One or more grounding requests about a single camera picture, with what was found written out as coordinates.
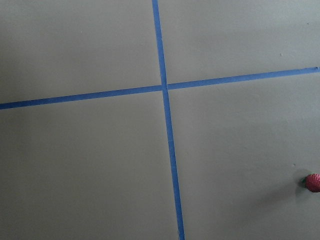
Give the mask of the red strawberry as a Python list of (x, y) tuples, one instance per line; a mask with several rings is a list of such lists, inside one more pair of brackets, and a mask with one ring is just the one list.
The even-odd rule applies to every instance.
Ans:
[(304, 187), (307, 188), (312, 193), (320, 192), (320, 174), (319, 173), (311, 173), (304, 177), (301, 182)]

